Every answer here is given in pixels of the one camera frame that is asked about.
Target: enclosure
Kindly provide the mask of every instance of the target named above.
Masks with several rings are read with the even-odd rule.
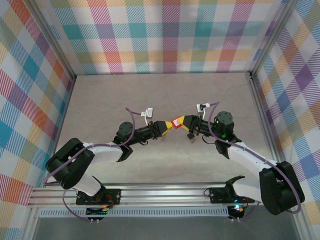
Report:
[[[0,2],[0,239],[319,239],[319,0]],[[71,138],[113,141],[131,121],[126,107],[153,108],[153,121],[171,122],[218,101],[215,114],[230,112],[251,149],[292,164],[305,195],[299,214],[272,216],[260,206],[249,221],[231,223],[198,213],[119,213],[86,225],[64,215],[58,185],[42,188],[57,150]],[[134,145],[125,161],[91,164],[87,173],[127,192],[177,189],[170,195],[177,198],[255,177],[187,134],[171,129]],[[180,207],[210,207],[190,194],[198,203]],[[69,192],[67,204],[75,198]],[[54,210],[61,214],[45,213]]]

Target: aluminum rail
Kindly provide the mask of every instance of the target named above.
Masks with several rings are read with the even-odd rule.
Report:
[[[233,206],[234,204],[211,204],[210,198],[204,195],[207,188],[223,188],[224,182],[218,183],[166,183],[166,184],[105,184],[107,189],[121,189],[120,204],[115,207],[200,207],[200,206]],[[60,186],[34,188],[28,207],[47,208],[63,207]],[[76,192],[70,190],[65,195],[65,202],[70,207],[76,205]]]

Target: cable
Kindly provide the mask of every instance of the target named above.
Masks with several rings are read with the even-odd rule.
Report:
[[[244,197],[246,200],[246,206],[243,209],[247,209],[249,207],[249,198],[248,197]]]
[[[211,118],[212,118],[212,115],[215,111],[215,109],[217,108],[218,104],[220,102],[217,101],[215,103],[212,103],[210,104],[210,106],[214,106],[209,114],[209,120],[208,120],[208,126],[211,126]],[[296,203],[297,203],[297,209],[295,211],[289,211],[287,210],[287,212],[289,213],[292,213],[292,214],[298,214],[301,210],[301,201],[300,201],[300,198],[299,198],[299,195],[298,195],[298,192],[297,190],[295,189],[294,185],[292,184],[292,182],[289,180],[289,178],[276,166],[276,165],[273,165],[272,163],[270,163],[269,161],[267,161],[266,159],[264,159],[263,157],[261,157],[260,155],[258,155],[257,153],[255,153],[254,151],[246,148],[246,147],[243,147],[241,145],[238,145],[236,143],[233,143],[233,142],[229,142],[229,141],[225,141],[219,137],[217,137],[214,132],[212,131],[211,127],[209,127],[209,131],[211,133],[211,135],[216,138],[217,140],[223,142],[223,143],[226,143],[226,144],[229,144],[231,146],[234,146],[234,147],[237,147],[239,149],[242,149],[244,151],[247,151],[248,153],[250,153],[251,155],[253,155],[254,157],[256,157],[257,159],[263,161],[264,163],[266,163],[267,165],[269,165],[270,167],[274,168],[282,177],[283,179],[288,183],[289,187],[291,188],[293,194],[294,194],[294,197],[296,199]]]
[[[244,217],[242,217],[241,219],[246,219],[248,218],[250,215],[252,215],[253,213],[255,213],[258,210],[258,207],[260,205],[260,202],[258,201],[257,204],[255,205],[254,209],[249,212],[249,214],[245,215]]]
[[[140,143],[142,146],[147,146],[149,142],[148,142],[148,141],[145,141],[145,142],[140,141],[139,143]]]
[[[109,205],[108,207],[112,208],[115,205],[114,204],[114,199],[110,195],[107,195],[107,197],[111,200],[111,205]]]
[[[132,111],[132,114],[141,116],[141,113],[138,113],[138,112],[135,112],[135,111]]]
[[[51,178],[53,175],[55,175],[57,172],[59,172],[61,169],[63,169],[65,166],[67,166],[69,163],[71,163],[74,159],[76,159],[82,152],[84,152],[85,150],[87,149],[91,149],[91,148],[94,148],[94,147],[111,147],[111,148],[115,148],[115,147],[121,147],[125,144],[127,144],[131,138],[134,136],[134,133],[135,133],[135,126],[136,126],[136,122],[135,122],[135,117],[134,117],[134,114],[137,114],[136,112],[133,113],[129,108],[125,108],[131,115],[132,117],[132,124],[133,124],[133,127],[132,127],[132,132],[131,132],[131,135],[130,137],[123,143],[121,144],[106,144],[106,143],[96,143],[96,144],[92,144],[92,145],[89,145],[89,146],[86,146],[84,148],[82,148],[80,151],[78,151],[73,157],[71,157],[68,161],[66,161],[64,164],[62,164],[60,167],[58,167],[56,170],[54,170],[53,172],[51,172],[48,176],[46,176],[43,181],[42,181],[42,184],[43,185],[47,185],[47,181],[49,178]]]
[[[215,144],[214,142],[207,142],[205,139],[204,139],[205,135],[202,135],[202,141],[204,141],[206,144]]]
[[[208,188],[207,188],[206,190],[204,190],[204,192],[203,192],[203,195],[205,195],[205,196],[208,197],[208,198],[210,198],[210,195],[207,195],[207,194],[206,194],[206,191],[209,190],[209,189],[210,189],[210,187],[208,187]]]
[[[63,202],[65,208],[66,208],[73,216],[75,216],[76,218],[91,223],[91,220],[89,220],[89,219],[86,218],[86,217],[82,217],[82,216],[77,215],[74,211],[72,211],[72,210],[67,206],[66,201],[65,201],[65,195],[66,195],[66,193],[67,193],[68,191],[69,191],[69,189],[66,189],[66,190],[63,192],[63,194],[62,194],[62,202]]]
[[[57,181],[51,181],[51,182],[47,182],[46,185],[52,185],[52,184],[57,184]]]

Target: table surface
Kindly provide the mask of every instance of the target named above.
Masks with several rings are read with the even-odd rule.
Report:
[[[78,76],[57,149],[71,138],[111,142],[119,125],[131,121],[125,107],[134,112],[153,108],[153,121],[171,121],[185,114],[196,115],[196,104],[217,101],[220,104],[213,116],[231,112],[237,137],[270,158],[244,73]],[[136,128],[146,125],[143,117],[135,119]],[[220,155],[214,144],[205,144],[201,136],[190,143],[187,134],[182,128],[172,129],[163,139],[149,140],[147,146],[133,145],[134,152],[127,160],[91,164],[86,173],[103,183],[225,182],[238,175],[254,178],[242,165]]]

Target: gray floor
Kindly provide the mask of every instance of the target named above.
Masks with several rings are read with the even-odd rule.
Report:
[[[291,214],[263,206],[249,219],[226,217],[109,217],[99,225],[76,218],[39,218],[33,240],[298,240]]]
[[[87,143],[112,141],[119,125],[131,121],[125,107],[134,112],[154,108],[154,121],[171,121],[197,114],[196,104],[217,101],[216,113],[232,113],[235,134],[270,157],[243,73],[78,76],[58,149],[74,137]],[[136,123],[137,128],[145,126],[142,117],[137,116]],[[191,144],[182,128],[172,129],[164,139],[150,140],[148,146],[132,148],[126,161],[92,164],[87,173],[104,183],[225,182],[238,175],[253,177],[200,136]]]

